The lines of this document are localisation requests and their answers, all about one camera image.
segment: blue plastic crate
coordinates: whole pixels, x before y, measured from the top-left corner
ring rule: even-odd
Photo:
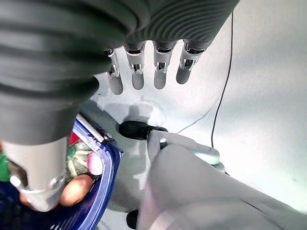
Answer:
[[[58,206],[41,213],[23,206],[19,192],[10,183],[0,182],[1,230],[94,230],[109,202],[114,179],[122,157],[122,151],[111,143],[99,143],[78,120],[73,131],[95,151],[104,166],[84,200],[73,207]]]

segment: robotic hand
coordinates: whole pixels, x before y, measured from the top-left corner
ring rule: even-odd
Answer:
[[[11,183],[39,211],[58,202],[73,122],[107,72],[123,86],[114,48],[124,46],[132,84],[144,84],[144,44],[154,42],[154,84],[165,85],[177,40],[177,82],[185,83],[238,0],[0,2],[0,139]]]

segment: white surface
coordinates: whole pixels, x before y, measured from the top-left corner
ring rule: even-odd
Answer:
[[[238,4],[233,66],[214,135],[215,148],[232,177],[303,212],[307,212],[306,9],[305,0],[242,0]],[[172,55],[166,86],[157,90],[153,84],[153,45],[148,42],[145,86],[137,91],[120,48],[123,94],[113,95],[107,78],[99,76],[101,86],[93,99],[119,123],[127,118],[149,119],[150,124],[170,132],[178,132],[207,113],[181,134],[210,145],[214,113],[228,71],[230,20],[185,85],[176,83],[181,49],[180,41]],[[137,203],[141,193],[127,182],[127,174],[134,180],[142,178],[135,183],[142,188],[148,166],[144,143],[126,141],[121,147],[126,154],[118,182],[121,189],[132,191]],[[122,211],[131,208],[130,204]],[[116,224],[110,229],[122,229]]]

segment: black wire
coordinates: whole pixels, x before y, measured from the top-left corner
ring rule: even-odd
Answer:
[[[213,134],[214,134],[214,129],[215,129],[216,118],[217,118],[217,115],[219,113],[219,110],[220,110],[220,107],[221,107],[221,104],[222,104],[223,96],[224,96],[225,89],[226,89],[228,79],[229,79],[229,75],[230,75],[231,62],[232,62],[232,51],[233,51],[233,38],[234,38],[234,12],[232,11],[232,13],[231,13],[231,45],[230,45],[230,60],[229,60],[228,75],[227,75],[227,78],[226,78],[225,86],[223,88],[221,99],[220,99],[219,105],[216,109],[216,113],[215,113],[215,117],[214,117],[214,121],[213,121],[213,127],[212,127],[212,132],[211,132],[211,146],[212,146],[212,148],[214,148]]]

